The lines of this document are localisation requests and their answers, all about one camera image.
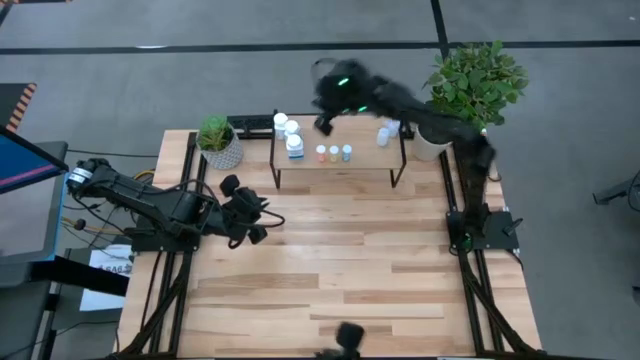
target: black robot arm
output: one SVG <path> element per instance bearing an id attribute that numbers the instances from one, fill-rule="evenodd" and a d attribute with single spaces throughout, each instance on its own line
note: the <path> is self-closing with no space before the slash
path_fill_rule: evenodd
<path id="1" fill-rule="evenodd" d="M 314 105 L 323 113 L 316 128 L 325 135 L 333 129 L 336 116 L 362 111 L 427 126 L 456 145 L 466 182 L 465 211 L 460 234 L 483 236 L 489 210 L 484 203 L 484 187 L 495 150 L 473 126 L 453 116 L 435 111 L 416 99 L 404 86 L 381 76 L 370 76 L 356 60 L 339 61 L 316 85 Z"/>
<path id="2" fill-rule="evenodd" d="M 247 234 L 254 244 L 267 236 L 265 226 L 256 224 L 268 205 L 266 198 L 239 187 L 235 175 L 228 176 L 220 185 L 223 194 L 230 197 L 225 204 L 220 204 L 206 184 L 209 195 L 186 190 L 186 185 L 159 189 L 118 173 L 105 159 L 78 162 L 67 180 L 69 192 L 76 200 L 104 198 L 144 217 L 150 228 L 125 229 L 134 247 L 136 238 L 149 237 L 149 232 L 176 242 L 200 235 L 226 236 L 231 248 L 239 246 Z"/>

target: gray floor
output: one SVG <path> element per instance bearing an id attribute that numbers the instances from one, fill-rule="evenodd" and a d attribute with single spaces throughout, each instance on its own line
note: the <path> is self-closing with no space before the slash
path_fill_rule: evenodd
<path id="1" fill-rule="evenodd" d="M 640 39 L 634 0 L 441 3 L 450 41 Z M 428 0 L 74 0 L 14 6 L 0 28 L 0 48 L 436 39 Z M 0 56 L 0 82 L 38 84 L 20 129 L 32 141 L 153 154 L 165 129 L 196 127 L 209 114 L 312 111 L 309 66 L 324 56 L 358 57 L 426 99 L 420 87 L 435 53 Z M 544 348 L 637 359 L 640 306 L 631 283 L 640 280 L 640 223 L 624 201 L 598 207 L 591 193 L 638 170 L 640 49 L 510 53 L 528 68 L 531 85 L 505 113 L 507 124 L 489 134 L 507 203 L 525 219 L 518 233 Z M 154 166 L 110 160 L 128 174 Z M 84 244 L 65 238 L 63 246 Z M 96 331 L 65 334 L 55 358 L 104 355 L 113 327 Z"/>

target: white paper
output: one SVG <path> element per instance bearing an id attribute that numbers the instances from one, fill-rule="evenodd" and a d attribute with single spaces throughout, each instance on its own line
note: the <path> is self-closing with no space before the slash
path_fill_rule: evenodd
<path id="1" fill-rule="evenodd" d="M 133 264 L 129 261 L 129 255 L 131 255 L 130 245 L 109 245 L 104 249 L 104 252 L 100 250 L 91 251 L 89 266 L 130 277 Z M 122 296 L 85 289 L 82 293 L 80 311 L 121 309 L 123 306 L 124 297 Z"/>

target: monitor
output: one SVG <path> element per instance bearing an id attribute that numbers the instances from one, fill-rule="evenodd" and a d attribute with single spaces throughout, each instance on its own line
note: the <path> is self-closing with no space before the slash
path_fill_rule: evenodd
<path id="1" fill-rule="evenodd" d="M 0 194 L 68 170 L 64 162 L 11 131 L 0 128 Z"/>

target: wooden table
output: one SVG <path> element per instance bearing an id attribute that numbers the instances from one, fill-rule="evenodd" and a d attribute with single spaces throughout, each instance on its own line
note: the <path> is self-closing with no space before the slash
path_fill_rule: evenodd
<path id="1" fill-rule="evenodd" d="M 280 188 L 282 170 L 389 170 L 391 175 L 391 187 L 396 187 L 405 166 L 407 156 L 404 148 L 404 139 L 400 136 L 389 139 L 389 143 L 380 147 L 376 143 L 378 129 L 384 126 L 383 118 L 371 115 L 338 116 L 331 121 L 334 129 L 331 136 L 324 136 L 313 126 L 315 116 L 290 115 L 290 119 L 296 120 L 300 125 L 304 138 L 304 158 L 289 159 L 287 148 L 283 140 L 271 139 L 271 171 L 276 188 Z M 351 160 L 342 161 L 342 146 L 349 144 L 353 148 Z M 316 155 L 316 147 L 324 145 L 327 149 L 327 161 L 319 162 Z M 336 145 L 340 148 L 340 159 L 330 162 L 329 148 Z"/>
<path id="2" fill-rule="evenodd" d="M 180 182 L 188 133 L 165 133 L 156 186 Z M 364 356 L 473 354 L 458 261 L 448 253 L 439 162 L 415 160 L 408 146 L 406 174 L 396 189 L 386 172 L 336 169 L 291 171 L 277 190 L 269 141 L 243 146 L 243 162 L 231 171 L 209 169 L 207 183 L 217 188 L 235 173 L 287 222 L 270 229 L 259 245 L 247 242 L 237 250 L 227 248 L 227 239 L 203 238 L 189 279 L 179 357 L 312 356 L 337 347 L 334 331 L 343 320 L 366 328 Z M 488 184 L 487 201 L 504 206 L 499 183 Z M 525 341 L 539 347 L 520 266 L 505 251 L 486 251 L 486 257 L 497 306 Z M 155 258 L 145 253 L 135 260 L 119 327 L 123 346 L 139 330 Z M 178 257 L 174 274 L 180 262 Z M 489 349 L 486 314 L 478 307 Z M 172 312 L 165 317 L 161 350 L 168 346 Z"/>

